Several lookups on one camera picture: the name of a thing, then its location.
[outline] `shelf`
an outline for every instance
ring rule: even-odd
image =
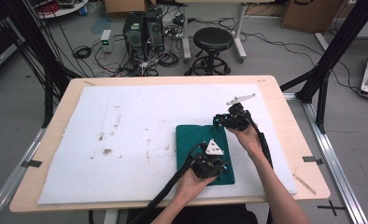
[[[38,16],[40,19],[49,19],[49,18],[54,18],[54,17],[60,17],[69,13],[72,13],[74,11],[79,10],[80,8],[84,7],[89,0],[82,0],[82,2],[80,3],[75,3],[74,7],[69,7],[69,8],[59,8],[59,10],[57,10],[55,13],[52,14],[48,14],[48,15],[43,15],[42,13],[38,13]]]

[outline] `gray floor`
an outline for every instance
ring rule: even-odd
[[[64,52],[72,62],[74,59],[71,57],[70,49],[67,47],[57,21],[62,25],[73,47],[80,45],[91,46],[93,41],[100,37],[99,34],[91,31],[91,28],[97,26],[97,24],[111,28],[116,35],[121,34],[123,19],[112,19],[113,22],[102,24],[100,21],[103,17],[102,15],[104,15],[102,13],[103,10],[96,7],[88,7],[88,10],[90,13],[87,17],[81,17],[77,13],[73,13],[48,21],[55,40],[64,49]],[[280,18],[245,19],[243,31],[252,34],[262,33],[270,41],[303,44],[317,52],[322,52],[317,39],[312,34],[281,29],[279,23]],[[191,27],[191,34],[193,34],[199,28],[199,25],[195,24]],[[333,38],[329,34],[325,34],[325,37],[328,41]],[[284,84],[309,71],[314,66],[304,55],[290,53],[281,46],[265,43],[254,36],[248,37],[243,44],[248,54],[248,58],[244,63],[240,63],[234,56],[236,55],[234,49],[230,49],[220,55],[231,66],[231,75],[273,75],[279,84]],[[303,47],[289,46],[289,48],[309,54],[314,63],[320,57]],[[182,59],[178,49],[174,49],[174,52]],[[114,52],[106,56],[106,64],[120,62],[123,54],[123,42],[116,42]],[[350,83],[354,87],[359,87],[361,84],[367,56],[368,40],[359,39],[352,43],[341,60],[350,71]],[[94,73],[101,71],[97,65],[92,63],[92,59],[88,59],[86,62]],[[182,76],[188,70],[190,63],[184,63],[180,60],[176,67],[158,67],[157,70],[160,76]],[[83,63],[81,64],[84,70],[86,70],[86,66]],[[66,66],[72,68],[72,65],[69,63]],[[338,64],[334,71],[338,80],[347,84],[347,70],[341,64]],[[287,92],[297,92],[301,87],[302,85],[296,86]],[[40,129],[44,118],[43,104],[44,97],[41,86],[21,55],[18,52],[14,53],[0,67],[0,188],[4,185],[21,155],[29,147],[35,134]],[[311,131],[301,104],[289,102],[289,105],[314,156],[321,158],[317,141]],[[339,85],[334,75],[330,77],[325,128],[351,187],[368,219],[368,101],[357,96],[349,88]],[[336,210],[335,216],[331,209],[318,208],[318,205],[330,205],[329,200],[336,207],[345,207],[328,168],[326,165],[320,165],[319,168],[329,184],[332,192],[331,197],[319,201],[302,201],[300,205],[312,223],[350,223],[350,217],[346,210]],[[268,211],[266,203],[248,204],[248,209],[256,213],[260,223],[265,222]],[[103,215],[104,211],[96,211],[96,223],[103,221]],[[86,211],[14,214],[7,207],[0,216],[0,223],[87,222]]]

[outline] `black cable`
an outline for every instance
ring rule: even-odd
[[[91,56],[92,49],[88,46],[79,46],[74,48],[73,50],[73,57],[76,59],[85,59]]]
[[[225,25],[225,24],[222,24],[224,21],[233,21],[234,24],[233,25]],[[221,18],[219,19],[219,26],[220,27],[223,27],[223,28],[233,28],[236,26],[236,20],[234,18]]]
[[[38,15],[36,15],[36,14],[34,14],[34,12],[32,11],[32,10],[30,10],[31,11],[31,13],[33,14],[33,16],[37,19],[37,21],[39,22],[39,23],[43,23],[43,21],[42,20],[40,20],[39,19],[39,16]],[[56,57],[58,58],[58,60],[59,60],[59,62],[61,63],[61,64],[63,64],[63,61],[62,61],[62,56],[60,55],[60,53],[62,53],[63,54],[63,56],[66,58],[66,60],[74,67],[74,69],[76,69],[79,73],[81,73],[84,77],[88,77],[88,75],[85,73],[85,71],[82,69],[82,67],[80,67],[80,65],[79,65],[79,62],[78,62],[78,66],[80,67],[80,69],[82,70],[82,71],[79,71],[78,69],[77,69],[77,67],[76,66],[74,66],[73,64],[72,64],[72,62],[71,62],[71,60],[64,54],[64,52],[62,51],[62,49],[59,47],[59,45],[56,43],[56,41],[54,40],[54,38],[53,38],[53,35],[52,35],[52,32],[51,32],[51,30],[50,30],[50,26],[49,26],[49,24],[46,22],[46,24],[45,24],[45,26],[43,27],[43,30],[44,30],[44,32],[45,32],[45,34],[46,34],[46,36],[47,36],[47,38],[48,38],[48,40],[49,40],[49,42],[50,42],[50,45],[52,46],[52,48],[53,48],[53,50],[55,51],[55,55],[56,55]]]
[[[254,8],[254,7],[250,7],[250,6],[251,6],[251,4],[249,4],[249,5],[248,5],[248,8],[247,8],[247,9],[246,9],[246,11],[245,11],[245,15],[246,15],[246,14],[248,14],[248,11],[249,11],[249,10],[251,10],[251,9],[253,9],[253,8]]]
[[[94,221],[93,221],[93,210],[89,210],[88,211],[88,220],[89,220],[89,224],[94,224]]]
[[[257,12],[257,13],[255,13],[255,14],[251,14],[251,15],[249,15],[250,17],[251,16],[256,16],[256,15],[258,15],[258,14],[260,14],[260,13],[262,13],[262,12],[264,12],[266,9],[268,9],[269,7],[270,7],[271,5],[268,5],[266,8],[264,8],[263,10],[261,10],[261,11],[259,11],[259,12]]]
[[[106,68],[106,66],[110,65],[110,64],[107,64],[107,65],[103,65],[99,62],[99,60],[97,59],[97,55],[99,54],[99,51],[100,49],[102,49],[102,47],[100,47],[94,54],[93,54],[93,58],[94,60],[96,61],[97,65],[102,68],[103,70],[109,72],[109,73],[115,73],[117,69],[114,69],[114,70],[111,70],[110,68]]]
[[[146,68],[145,69],[146,77],[157,77],[159,72],[154,68]]]
[[[268,44],[277,45],[277,46],[282,46],[282,47],[284,47],[288,52],[291,52],[291,53],[295,53],[295,54],[302,54],[302,55],[306,56],[306,57],[310,60],[310,62],[311,62],[313,65],[315,65],[315,63],[313,62],[312,58],[311,58],[308,54],[303,53],[303,52],[293,51],[293,50],[289,49],[289,48],[288,48],[288,46],[300,46],[300,47],[303,47],[303,48],[306,48],[306,49],[309,49],[309,50],[313,51],[313,52],[314,52],[314,53],[316,53],[317,55],[322,55],[322,53],[319,53],[319,52],[317,52],[316,50],[311,49],[311,48],[309,48],[309,47],[308,47],[308,46],[306,46],[306,45],[296,44],[296,43],[283,43],[283,42],[281,42],[281,41],[277,41],[277,42],[269,41],[269,40],[268,40],[268,39],[266,39],[266,37],[265,37],[263,34],[261,34],[261,33],[257,33],[257,34],[246,34],[246,33],[241,33],[241,34],[242,34],[242,35],[244,35],[244,36],[255,36],[255,37],[259,38],[260,40],[265,41],[265,42],[266,42],[266,43],[268,43]],[[344,63],[342,63],[341,61],[338,61],[338,62],[339,62],[340,64],[342,64],[342,65],[344,66],[344,68],[347,70],[347,85],[345,85],[345,84],[341,83],[341,82],[338,80],[338,77],[337,77],[337,75],[335,74],[335,72],[334,72],[334,71],[332,71],[332,72],[333,72],[333,74],[334,74],[334,77],[335,77],[335,79],[336,79],[336,81],[337,81],[337,83],[338,83],[339,85],[343,86],[343,87],[350,88],[354,93],[356,93],[356,94],[357,94],[357,95],[359,95],[360,97],[362,97],[362,98],[364,98],[364,99],[367,99],[366,97],[364,97],[364,96],[361,94],[361,89],[360,89],[360,88],[358,88],[358,87],[353,87],[353,86],[350,84],[351,74],[350,74],[350,71],[349,71],[349,69],[347,68],[347,66],[346,66]]]
[[[71,47],[71,44],[70,44],[70,42],[68,41],[67,36],[65,35],[65,32],[64,32],[64,29],[63,29],[62,25],[59,23],[59,21],[57,21],[57,23],[58,23],[58,25],[59,25],[59,27],[60,27],[60,30],[62,31],[63,37],[64,37],[64,39],[65,39],[65,42],[67,43],[68,47],[71,49],[71,52],[73,53],[73,52],[74,52],[74,51],[73,51],[73,48]],[[76,62],[77,62],[77,64],[78,64],[79,68],[82,70],[82,72],[83,72],[84,76],[86,76],[86,77],[87,77],[86,72],[84,71],[84,69],[83,69],[83,68],[82,68],[82,66],[80,65],[79,61],[78,61],[78,60],[76,60]]]
[[[170,5],[167,6],[166,12],[162,15],[162,20],[163,20],[164,16],[166,16],[166,14],[169,12],[169,8],[170,8]]]
[[[10,14],[10,11],[8,12],[8,16],[11,18],[12,21],[14,21],[14,23],[17,25],[18,30],[21,31],[21,34],[26,38],[26,42],[32,46],[32,50],[37,50],[36,53],[36,60],[39,61],[41,63],[41,65],[44,67],[44,69],[46,69],[46,66],[49,68],[52,67],[56,67],[56,58],[54,57],[54,55],[52,55],[52,52],[49,52],[48,50],[41,50],[44,49],[45,47],[42,47],[42,42],[43,40],[38,38],[38,35],[41,35],[41,33],[38,30],[38,27],[35,24],[34,18],[31,17],[29,15],[29,11],[28,8],[25,8],[25,6],[23,6],[22,4],[24,3],[18,3],[17,5],[15,4],[9,4],[9,5],[5,5],[5,2],[2,3],[5,7],[5,10],[15,10],[14,14]],[[23,46],[21,46],[20,44],[18,44],[17,41],[13,41],[18,49],[22,49]],[[28,64],[30,65],[30,67],[33,69],[33,71],[35,71],[36,69],[39,69],[36,65],[36,63],[34,63],[34,61],[32,61],[31,57],[29,57],[29,55],[26,53],[25,50],[22,51],[22,55],[25,55],[23,57],[26,58],[26,62],[28,62]],[[37,72],[35,72],[35,75],[37,76],[38,80],[41,80],[40,75],[37,74]],[[62,80],[62,76],[54,76],[53,77],[53,83],[55,84],[56,87],[59,88],[60,93],[59,95],[57,95],[57,93],[53,93],[55,96],[60,96],[59,99],[61,98],[61,96],[63,95],[63,92],[65,90],[65,83],[66,80]],[[43,86],[43,88],[45,88],[46,86],[46,81],[45,79],[40,81],[41,85]]]
[[[154,209],[158,203],[166,197],[166,195],[170,192],[172,187],[176,184],[176,182],[191,168],[191,164],[194,161],[194,157],[192,156],[192,152],[201,146],[203,143],[194,146],[187,155],[187,158],[184,160],[181,167],[178,171],[173,175],[173,177],[167,182],[165,187],[161,190],[161,192],[147,205],[147,207],[133,220],[129,222],[129,224],[136,224],[143,220],[151,211]]]
[[[195,22],[198,22],[198,23],[201,23],[201,24],[211,24],[211,25],[215,25],[216,27],[218,28],[221,28],[219,27],[219,21],[199,21],[197,19],[194,20]]]
[[[336,35],[336,33],[339,31],[339,29],[337,28],[337,21],[339,16],[341,15],[341,13],[344,11],[344,9],[349,5],[349,3],[347,3],[344,7],[341,8],[341,10],[338,12],[338,14],[335,17],[335,22],[334,22],[334,29],[330,29],[329,33],[332,35]]]
[[[178,64],[178,62],[179,58],[176,56],[175,53],[169,50],[160,58],[158,64],[163,67],[174,67]]]

